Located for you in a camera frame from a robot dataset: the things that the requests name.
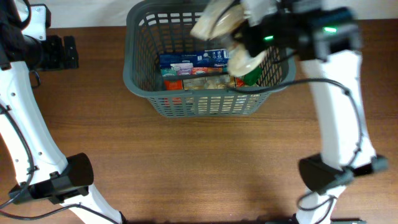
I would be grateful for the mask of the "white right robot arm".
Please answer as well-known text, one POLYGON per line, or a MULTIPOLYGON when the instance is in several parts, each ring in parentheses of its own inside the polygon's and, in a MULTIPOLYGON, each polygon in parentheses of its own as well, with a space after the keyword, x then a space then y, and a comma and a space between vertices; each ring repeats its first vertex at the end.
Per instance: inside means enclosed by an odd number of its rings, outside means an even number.
POLYGON ((388 168, 371 143, 361 96, 362 39, 352 10, 322 1, 244 1, 242 29, 251 56, 270 46, 292 49, 317 110, 319 154, 298 164, 306 192, 291 223, 330 223, 339 196, 355 178, 388 168))

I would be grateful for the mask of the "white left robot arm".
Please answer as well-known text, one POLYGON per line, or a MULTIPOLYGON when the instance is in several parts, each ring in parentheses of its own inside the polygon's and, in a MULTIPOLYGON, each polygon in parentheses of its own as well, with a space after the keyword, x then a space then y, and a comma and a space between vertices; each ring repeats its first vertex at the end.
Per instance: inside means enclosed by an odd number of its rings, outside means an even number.
POLYGON ((75 39, 47 35, 50 25, 45 4, 1 2, 1 137, 17 181, 8 202, 48 200, 85 223, 125 223, 95 187, 88 156, 66 157, 58 148, 34 98, 41 82, 31 78, 79 66, 75 39))

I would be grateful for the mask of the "grey plastic basket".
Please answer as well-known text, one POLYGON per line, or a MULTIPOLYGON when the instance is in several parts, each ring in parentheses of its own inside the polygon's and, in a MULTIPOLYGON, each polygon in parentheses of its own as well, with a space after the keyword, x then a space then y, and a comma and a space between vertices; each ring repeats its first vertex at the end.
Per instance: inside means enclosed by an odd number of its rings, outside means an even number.
POLYGON ((163 77, 159 66, 162 54, 225 49, 217 40, 203 41, 190 34, 210 1, 142 1, 127 15, 127 36, 123 78, 127 88, 150 101, 166 117, 222 116, 232 114, 192 113, 188 97, 247 96, 241 112, 251 114, 260 107, 276 86, 295 78, 296 69, 290 49, 269 47, 260 64, 259 87, 226 87, 222 90, 166 90, 164 81, 188 80, 229 75, 227 72, 163 77))

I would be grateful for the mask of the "blue tea box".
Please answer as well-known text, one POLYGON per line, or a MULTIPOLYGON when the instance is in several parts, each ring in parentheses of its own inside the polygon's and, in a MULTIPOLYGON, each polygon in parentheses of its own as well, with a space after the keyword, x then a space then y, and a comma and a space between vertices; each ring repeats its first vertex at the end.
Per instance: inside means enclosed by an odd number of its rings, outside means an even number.
POLYGON ((159 66, 163 77, 227 72, 228 61, 229 52, 226 49, 159 56, 159 66))

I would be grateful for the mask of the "orange snack packet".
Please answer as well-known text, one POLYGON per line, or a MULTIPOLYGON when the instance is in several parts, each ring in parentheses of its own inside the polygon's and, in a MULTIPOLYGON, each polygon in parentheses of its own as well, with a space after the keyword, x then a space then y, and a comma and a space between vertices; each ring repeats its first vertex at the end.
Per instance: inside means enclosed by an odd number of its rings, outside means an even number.
POLYGON ((166 90, 215 90, 247 86, 240 78, 229 75, 193 78, 188 80, 164 81, 166 90))

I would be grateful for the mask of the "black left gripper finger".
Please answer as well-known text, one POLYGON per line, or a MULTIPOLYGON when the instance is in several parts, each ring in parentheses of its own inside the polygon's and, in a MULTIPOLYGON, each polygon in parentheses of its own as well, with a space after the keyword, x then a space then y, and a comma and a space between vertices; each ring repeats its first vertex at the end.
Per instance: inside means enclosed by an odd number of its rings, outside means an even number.
POLYGON ((63 42, 64 42, 64 47, 66 50, 75 50, 76 49, 76 43, 75 43, 74 36, 71 36, 71 35, 64 36, 63 42))
POLYGON ((78 69, 79 68, 78 52, 75 49, 66 49, 65 50, 64 67, 65 67, 65 69, 78 69))

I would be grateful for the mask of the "beige paper pouch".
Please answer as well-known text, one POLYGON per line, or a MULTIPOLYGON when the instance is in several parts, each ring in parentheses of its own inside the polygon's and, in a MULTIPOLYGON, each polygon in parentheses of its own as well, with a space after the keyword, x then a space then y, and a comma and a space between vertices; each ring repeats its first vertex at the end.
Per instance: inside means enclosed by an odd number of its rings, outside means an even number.
POLYGON ((251 56, 247 47, 233 38, 233 32, 245 22, 244 8, 239 2, 214 0, 208 3, 190 34, 203 41, 219 40, 229 53, 228 73, 241 77, 260 66, 267 57, 266 50, 251 56))
MULTIPOLYGON (((257 83, 247 84, 243 78, 220 75, 213 77, 194 78, 183 81, 184 90, 222 90, 226 87, 259 87, 257 83)), ((186 104, 192 105, 190 111, 198 115, 206 114, 236 114, 241 112, 247 96, 201 96, 195 102, 194 97, 188 97, 186 104)))

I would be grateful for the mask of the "green lidded jar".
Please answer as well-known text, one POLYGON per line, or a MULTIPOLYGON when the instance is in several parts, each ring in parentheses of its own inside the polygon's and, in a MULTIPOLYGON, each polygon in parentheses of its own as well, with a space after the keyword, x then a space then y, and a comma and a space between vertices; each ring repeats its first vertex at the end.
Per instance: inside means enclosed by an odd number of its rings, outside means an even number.
POLYGON ((253 86, 254 84, 257 83, 258 79, 260 79, 261 75, 262 75, 262 68, 257 67, 244 76, 243 82, 247 86, 253 86))

